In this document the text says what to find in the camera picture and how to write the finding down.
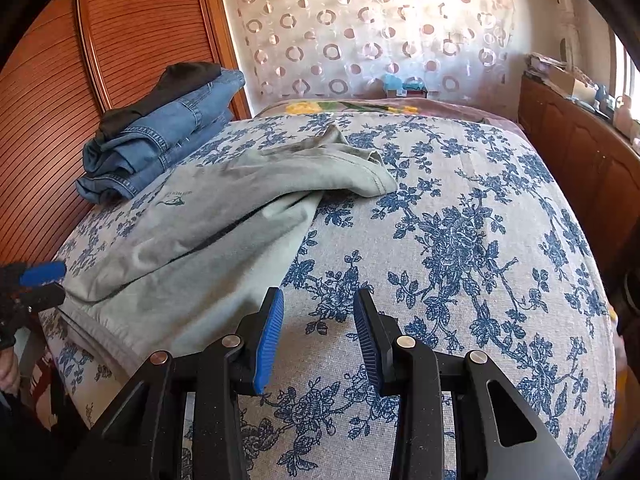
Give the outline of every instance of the stack of folded clothes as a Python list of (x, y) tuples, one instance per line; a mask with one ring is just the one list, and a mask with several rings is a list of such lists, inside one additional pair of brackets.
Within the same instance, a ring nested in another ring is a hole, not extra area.
[(242, 86), (242, 72), (218, 64), (167, 67), (140, 101), (105, 113), (82, 149), (86, 173), (76, 180), (78, 193), (96, 204), (136, 196), (220, 133), (233, 118), (228, 106)]

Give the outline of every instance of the floral bedsheet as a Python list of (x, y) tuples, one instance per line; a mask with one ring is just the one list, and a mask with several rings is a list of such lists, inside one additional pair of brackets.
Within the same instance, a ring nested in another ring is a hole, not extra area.
[[(606, 298), (584, 235), (534, 150), (494, 126), (384, 112), (239, 121), (182, 164), (229, 160), (295, 142), (335, 123), (375, 146), (398, 180), (381, 198), (327, 195), (282, 282), (286, 316), (268, 392), (241, 398), (253, 480), (388, 478), (398, 400), (366, 378), (352, 316), (366, 286), (402, 330), (440, 352), (483, 348), (546, 423), (582, 479), (595, 478), (613, 410)], [(168, 174), (130, 202), (97, 207), (58, 253), (77, 273), (126, 237)], [(55, 312), (42, 322), (87, 424), (120, 385), (70, 341)], [(445, 477), (455, 478), (450, 397)], [(190, 418), (183, 476), (190, 477)]]

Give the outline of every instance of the wooden door frame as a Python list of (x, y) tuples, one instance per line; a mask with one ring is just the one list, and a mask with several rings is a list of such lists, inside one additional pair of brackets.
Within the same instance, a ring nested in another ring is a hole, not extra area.
[[(238, 59), (231, 40), (231, 31), (226, 20), (223, 0), (199, 0), (202, 19), (207, 29), (207, 39), (211, 47), (213, 59), (225, 68), (238, 70)], [(236, 119), (250, 119), (251, 111), (244, 94), (244, 89), (234, 96), (231, 109)]]

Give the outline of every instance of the yellow flower print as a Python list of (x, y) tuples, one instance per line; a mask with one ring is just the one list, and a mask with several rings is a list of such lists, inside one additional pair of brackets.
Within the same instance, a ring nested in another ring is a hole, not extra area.
[(285, 111), (291, 115), (317, 114), (322, 111), (322, 108), (318, 103), (313, 101), (300, 101), (287, 105)]

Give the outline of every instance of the black folded garment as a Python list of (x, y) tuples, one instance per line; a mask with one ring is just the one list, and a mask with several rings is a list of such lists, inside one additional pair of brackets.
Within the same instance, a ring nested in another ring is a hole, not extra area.
[(124, 107), (107, 110), (95, 138), (98, 142), (115, 139), (134, 121), (177, 98), (197, 90), (220, 77), (220, 65), (207, 61), (189, 61), (169, 65), (149, 94)]

